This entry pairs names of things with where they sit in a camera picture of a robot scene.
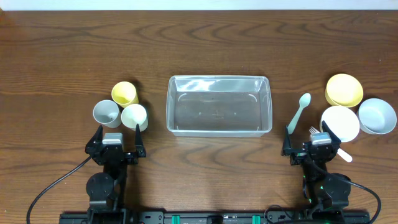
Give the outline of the white plastic fork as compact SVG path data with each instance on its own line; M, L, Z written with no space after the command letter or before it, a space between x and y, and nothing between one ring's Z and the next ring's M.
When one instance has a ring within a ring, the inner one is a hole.
M318 134L320 133L319 130L317 130L316 128L314 128L313 126L310 127L309 129L311 134ZM349 155L346 151L342 150L341 148L339 148L337 150L337 154L344 159L346 162L352 162L353 158L351 157L351 155Z

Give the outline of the grey plastic cup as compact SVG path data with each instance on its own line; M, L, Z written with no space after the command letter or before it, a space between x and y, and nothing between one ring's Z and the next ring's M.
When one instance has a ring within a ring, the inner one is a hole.
M121 112L119 106L111 100L99 101L93 108L94 119L109 128L117 128L121 125Z

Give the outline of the mint green plastic spoon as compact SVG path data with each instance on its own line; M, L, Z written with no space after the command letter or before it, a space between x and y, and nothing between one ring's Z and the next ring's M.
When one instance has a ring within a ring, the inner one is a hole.
M292 134L296 128L296 125L299 121L299 118L302 114L302 111L304 108L306 108L310 102L311 102L311 94L310 93L305 93L303 94L300 99L299 99L299 108L297 110L297 112L295 113L294 117L292 118L292 120L290 121L289 125L287 126L287 130L289 134Z

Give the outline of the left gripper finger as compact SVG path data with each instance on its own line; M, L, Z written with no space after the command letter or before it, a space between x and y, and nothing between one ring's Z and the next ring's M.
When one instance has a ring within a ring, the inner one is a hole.
M96 146L102 144L103 139L103 126L99 125L93 137L88 141L88 149L95 148Z
M134 141L136 151L144 151L144 143L141 137L141 130L139 125L136 125L136 134L135 134L135 141Z

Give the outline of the clear plastic container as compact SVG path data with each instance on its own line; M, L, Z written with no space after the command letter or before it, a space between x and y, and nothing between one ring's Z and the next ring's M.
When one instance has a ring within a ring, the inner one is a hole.
M179 137L261 137L272 130L269 80L244 75L172 76L166 125Z

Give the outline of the yellow plastic bowl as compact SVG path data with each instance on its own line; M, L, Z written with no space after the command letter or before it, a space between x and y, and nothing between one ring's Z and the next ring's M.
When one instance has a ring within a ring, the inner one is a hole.
M351 108L360 104L364 91L353 76L340 73L333 75L326 84L325 98L332 106Z

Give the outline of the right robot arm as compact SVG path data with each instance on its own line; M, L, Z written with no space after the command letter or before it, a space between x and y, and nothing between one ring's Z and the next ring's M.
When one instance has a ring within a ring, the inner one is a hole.
M294 149L288 129L285 129L282 156L290 157L292 166L300 165L303 169L303 194L311 206L303 211L305 219L345 222L343 208L347 207L351 192L349 178L343 174L331 174L326 163L331 161L340 148L341 141L326 122L326 129L320 133L320 143L314 140L305 142L300 149Z

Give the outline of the grey plastic bowl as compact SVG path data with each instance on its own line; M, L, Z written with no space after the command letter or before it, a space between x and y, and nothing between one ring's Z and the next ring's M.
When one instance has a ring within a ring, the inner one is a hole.
M360 129L368 134L387 134L397 124L393 107L379 98L370 98L361 103L357 117Z

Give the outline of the white plastic bowl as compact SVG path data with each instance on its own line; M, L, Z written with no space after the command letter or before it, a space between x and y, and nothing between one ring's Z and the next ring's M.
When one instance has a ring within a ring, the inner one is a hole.
M344 106L327 108L320 120L320 131L324 132L322 122L326 122L329 129L341 140L349 142L357 137L360 130L359 119L355 113Z

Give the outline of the yellow plastic cup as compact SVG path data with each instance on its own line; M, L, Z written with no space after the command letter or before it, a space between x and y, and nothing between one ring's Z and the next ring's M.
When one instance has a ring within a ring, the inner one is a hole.
M111 97L122 108L139 103L136 87L130 82L115 84L111 90Z

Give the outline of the white plastic cup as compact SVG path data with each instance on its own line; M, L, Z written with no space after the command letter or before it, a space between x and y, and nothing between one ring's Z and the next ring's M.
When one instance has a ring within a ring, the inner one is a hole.
M131 104L123 109L121 121L127 128L136 131L136 126L139 126L140 132L143 132L148 127L147 111L140 104Z

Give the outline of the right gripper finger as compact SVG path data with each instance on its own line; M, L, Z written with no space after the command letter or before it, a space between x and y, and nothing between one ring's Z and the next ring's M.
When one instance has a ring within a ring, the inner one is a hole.
M323 132L326 132L329 134L329 137L331 138L331 142L333 144L341 143L340 138L329 128L329 126L327 125L325 120L321 121L321 125L322 125Z
M292 148L292 145L291 145L291 141L290 141L290 134L289 134L289 130L286 126L285 127L285 137L284 137L282 149L283 150L291 150L291 148Z

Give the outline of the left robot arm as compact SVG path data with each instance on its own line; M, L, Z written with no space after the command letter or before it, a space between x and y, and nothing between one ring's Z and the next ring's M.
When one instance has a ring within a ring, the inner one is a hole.
M90 198L86 222L100 223L136 223L137 214L124 207L124 191L127 182L128 165L138 164L138 158L146 157L146 149L137 126L134 138L135 150L125 152L121 133L103 134L99 126L85 146L85 152L91 156L103 171L92 175L86 183L86 192Z

